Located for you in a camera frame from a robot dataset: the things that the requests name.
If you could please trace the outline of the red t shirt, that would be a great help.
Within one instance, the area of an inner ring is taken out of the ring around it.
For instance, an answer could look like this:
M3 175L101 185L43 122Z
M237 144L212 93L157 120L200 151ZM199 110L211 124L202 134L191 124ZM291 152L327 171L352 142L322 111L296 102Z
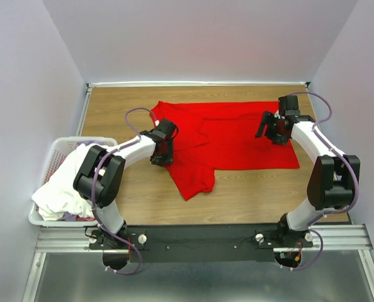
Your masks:
M274 145L256 138L265 111L275 113L276 101L231 103L167 103L152 109L157 119L179 128L173 164L166 167L184 200L212 192L215 171L298 169L290 143Z

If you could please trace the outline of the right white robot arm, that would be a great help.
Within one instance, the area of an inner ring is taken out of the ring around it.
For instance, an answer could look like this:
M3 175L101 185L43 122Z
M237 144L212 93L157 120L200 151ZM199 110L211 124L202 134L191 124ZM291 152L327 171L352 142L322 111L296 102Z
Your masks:
M303 115L298 93L278 99L276 113L265 111L256 137L266 137L276 145L297 142L313 163L306 198L279 220L275 230L260 232L258 243L291 247L306 237L310 227L321 218L346 213L359 198L360 159L348 155L331 143L320 130L320 121Z

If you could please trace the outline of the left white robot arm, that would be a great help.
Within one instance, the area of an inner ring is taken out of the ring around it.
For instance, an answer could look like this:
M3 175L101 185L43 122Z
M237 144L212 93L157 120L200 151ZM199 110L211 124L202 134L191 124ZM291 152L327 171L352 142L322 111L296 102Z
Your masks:
M140 132L112 151L94 145L87 152L73 188L80 197L90 201L93 215L105 231L103 240L109 247L117 249L125 241L126 223L115 201L124 170L142 159L161 167L173 164L173 142L178 132L175 123L163 118L154 129Z

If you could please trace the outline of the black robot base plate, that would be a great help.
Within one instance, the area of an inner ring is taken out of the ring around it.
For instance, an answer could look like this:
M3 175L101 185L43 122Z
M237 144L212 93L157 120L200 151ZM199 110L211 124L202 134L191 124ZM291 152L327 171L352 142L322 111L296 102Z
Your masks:
M275 223L220 225L129 225L114 238L101 229L88 235L89 249L118 272L170 262L277 261L298 267L313 246L308 231L283 231Z

